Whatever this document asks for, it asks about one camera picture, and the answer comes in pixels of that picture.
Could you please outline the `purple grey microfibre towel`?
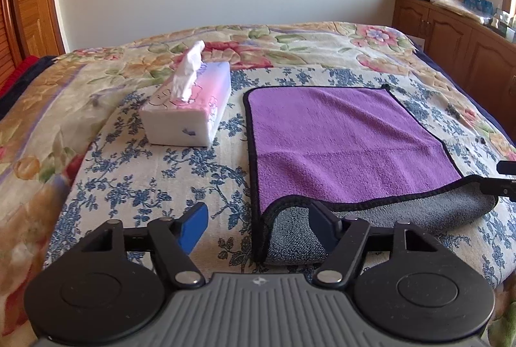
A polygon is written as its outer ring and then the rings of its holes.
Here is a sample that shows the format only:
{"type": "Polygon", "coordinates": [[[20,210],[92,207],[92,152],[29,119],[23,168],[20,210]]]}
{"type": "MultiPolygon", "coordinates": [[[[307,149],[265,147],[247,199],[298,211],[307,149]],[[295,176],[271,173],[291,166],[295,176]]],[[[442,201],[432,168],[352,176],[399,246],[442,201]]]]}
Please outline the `purple grey microfibre towel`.
{"type": "Polygon", "coordinates": [[[489,213],[498,197],[463,175],[444,142],[388,87],[264,87],[243,97],[255,262],[323,260],[318,203],[372,226],[408,221],[436,235],[489,213]]]}

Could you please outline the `blue floral white cloth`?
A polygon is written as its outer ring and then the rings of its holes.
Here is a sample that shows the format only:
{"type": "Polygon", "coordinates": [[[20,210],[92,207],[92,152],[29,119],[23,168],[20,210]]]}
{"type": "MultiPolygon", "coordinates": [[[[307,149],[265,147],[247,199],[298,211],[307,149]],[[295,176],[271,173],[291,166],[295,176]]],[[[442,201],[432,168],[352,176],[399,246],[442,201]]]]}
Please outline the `blue floral white cloth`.
{"type": "Polygon", "coordinates": [[[150,96],[150,89],[121,100],[86,152],[53,231],[47,261],[55,261],[105,220],[143,226],[162,216],[177,216],[202,201],[211,219],[197,249],[201,265],[208,271],[254,271],[242,97],[258,86],[387,84],[423,126],[442,138],[461,172],[492,176],[500,160],[484,131],[466,130],[444,96],[412,75],[353,67],[278,67],[237,70],[231,81],[233,93],[209,149],[149,144],[138,109],[150,96]]]}

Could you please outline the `wooden sideboard cabinet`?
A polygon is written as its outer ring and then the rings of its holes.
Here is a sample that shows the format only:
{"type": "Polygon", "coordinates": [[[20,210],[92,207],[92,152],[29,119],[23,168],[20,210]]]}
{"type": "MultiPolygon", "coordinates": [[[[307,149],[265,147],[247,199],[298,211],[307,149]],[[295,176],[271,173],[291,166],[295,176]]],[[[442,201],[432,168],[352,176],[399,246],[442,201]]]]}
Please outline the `wooden sideboard cabinet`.
{"type": "Polygon", "coordinates": [[[392,27],[515,136],[515,45],[472,19],[423,0],[395,0],[392,27]]]}

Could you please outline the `pink white tissue pack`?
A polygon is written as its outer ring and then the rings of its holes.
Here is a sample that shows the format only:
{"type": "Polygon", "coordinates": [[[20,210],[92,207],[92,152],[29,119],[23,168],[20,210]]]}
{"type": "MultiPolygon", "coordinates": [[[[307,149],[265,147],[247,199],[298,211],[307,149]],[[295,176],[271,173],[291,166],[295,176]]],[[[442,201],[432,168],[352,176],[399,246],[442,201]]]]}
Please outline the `pink white tissue pack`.
{"type": "Polygon", "coordinates": [[[205,42],[186,52],[139,111],[150,144],[209,147],[231,95],[230,65],[202,61],[205,42]]]}

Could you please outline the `floral bed blanket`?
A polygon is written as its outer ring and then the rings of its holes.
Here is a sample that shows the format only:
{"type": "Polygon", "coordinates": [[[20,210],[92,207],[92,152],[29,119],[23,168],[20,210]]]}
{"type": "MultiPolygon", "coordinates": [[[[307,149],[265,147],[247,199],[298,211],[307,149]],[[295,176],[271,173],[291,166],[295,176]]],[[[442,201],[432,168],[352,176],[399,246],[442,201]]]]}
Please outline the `floral bed blanket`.
{"type": "Polygon", "coordinates": [[[406,35],[386,26],[338,21],[206,26],[59,56],[1,121],[2,345],[34,341],[24,291],[51,263],[50,240],[91,142],[121,100],[144,88],[152,94],[198,40],[205,42],[204,61],[226,61],[231,74],[353,67],[412,75],[444,96],[466,130],[484,131],[500,160],[515,158],[515,145],[500,126],[418,55],[406,35]]]}

